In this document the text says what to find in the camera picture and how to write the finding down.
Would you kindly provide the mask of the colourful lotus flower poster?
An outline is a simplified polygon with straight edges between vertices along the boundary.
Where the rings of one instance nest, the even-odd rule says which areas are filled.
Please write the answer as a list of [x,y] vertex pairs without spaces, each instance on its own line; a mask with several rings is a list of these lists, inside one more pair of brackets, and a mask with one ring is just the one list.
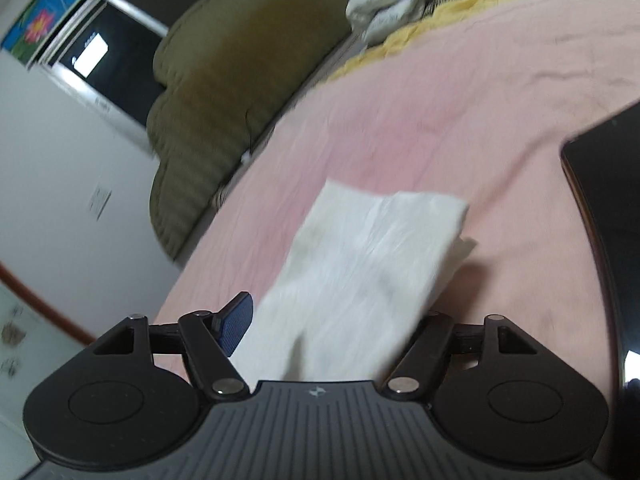
[[1,49],[22,65],[28,65],[58,26],[73,16],[86,1],[30,0],[2,38]]

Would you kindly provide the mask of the brown wooden door frame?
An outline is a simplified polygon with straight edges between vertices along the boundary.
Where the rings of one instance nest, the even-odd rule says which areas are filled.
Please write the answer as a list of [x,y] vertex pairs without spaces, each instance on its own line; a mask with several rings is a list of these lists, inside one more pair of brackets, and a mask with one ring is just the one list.
[[52,323],[56,328],[62,330],[70,338],[88,346],[96,340],[93,334],[90,334],[84,330],[81,326],[75,323],[73,320],[61,312],[58,312],[50,304],[47,304],[44,300],[38,297],[29,287],[27,287],[21,280],[19,280],[3,263],[0,264],[0,278],[1,283],[6,286],[15,296],[28,304],[29,307],[34,309],[38,314],[45,318],[48,322]]

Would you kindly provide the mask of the pink bed sheet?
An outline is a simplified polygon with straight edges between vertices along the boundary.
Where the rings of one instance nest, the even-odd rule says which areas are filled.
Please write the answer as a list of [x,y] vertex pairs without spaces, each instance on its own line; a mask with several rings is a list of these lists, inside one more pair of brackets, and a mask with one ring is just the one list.
[[274,128],[158,314],[265,295],[326,180],[466,200],[477,241],[437,307],[500,313],[614,396],[591,247],[560,149],[639,97],[639,0],[514,0],[322,84]]

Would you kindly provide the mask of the white patterned pants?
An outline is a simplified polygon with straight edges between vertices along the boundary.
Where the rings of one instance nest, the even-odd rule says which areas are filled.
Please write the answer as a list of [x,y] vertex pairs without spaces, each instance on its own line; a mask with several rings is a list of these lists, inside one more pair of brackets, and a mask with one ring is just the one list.
[[262,380],[379,380],[476,246],[469,205],[326,182],[231,362]]

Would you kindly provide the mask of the window with aluminium frame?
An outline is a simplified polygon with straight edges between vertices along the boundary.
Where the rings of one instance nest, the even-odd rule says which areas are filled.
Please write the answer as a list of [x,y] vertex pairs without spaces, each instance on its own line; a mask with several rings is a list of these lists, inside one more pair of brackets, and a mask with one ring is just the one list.
[[148,152],[146,118],[163,85],[157,47],[196,0],[62,0],[62,16],[29,59],[61,89]]

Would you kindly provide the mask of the frosted glass wardrobe door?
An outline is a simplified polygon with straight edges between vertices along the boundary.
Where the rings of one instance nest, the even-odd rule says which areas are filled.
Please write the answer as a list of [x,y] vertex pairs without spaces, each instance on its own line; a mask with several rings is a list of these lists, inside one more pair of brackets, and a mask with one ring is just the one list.
[[82,349],[6,287],[1,289],[1,472],[18,477],[38,462],[23,426],[35,386]]

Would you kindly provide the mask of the white wall switch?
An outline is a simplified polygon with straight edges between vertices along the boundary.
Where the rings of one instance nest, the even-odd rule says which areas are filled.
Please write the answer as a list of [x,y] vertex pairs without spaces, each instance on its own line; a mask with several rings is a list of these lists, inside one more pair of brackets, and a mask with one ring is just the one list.
[[89,198],[88,213],[94,220],[101,218],[103,211],[110,200],[112,191],[98,185]]

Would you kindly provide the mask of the black tablet device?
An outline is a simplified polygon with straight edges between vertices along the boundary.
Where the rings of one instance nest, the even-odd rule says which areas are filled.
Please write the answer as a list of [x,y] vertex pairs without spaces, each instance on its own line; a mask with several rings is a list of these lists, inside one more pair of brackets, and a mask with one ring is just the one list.
[[639,477],[639,104],[561,148],[565,177],[596,262],[614,350],[612,434],[606,469]]

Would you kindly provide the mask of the olive green tufted headboard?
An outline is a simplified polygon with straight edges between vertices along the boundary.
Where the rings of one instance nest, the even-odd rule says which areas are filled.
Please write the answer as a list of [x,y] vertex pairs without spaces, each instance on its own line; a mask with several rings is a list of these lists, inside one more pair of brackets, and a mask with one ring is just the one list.
[[348,0],[198,0],[154,54],[150,217],[177,259],[292,97],[350,35]]

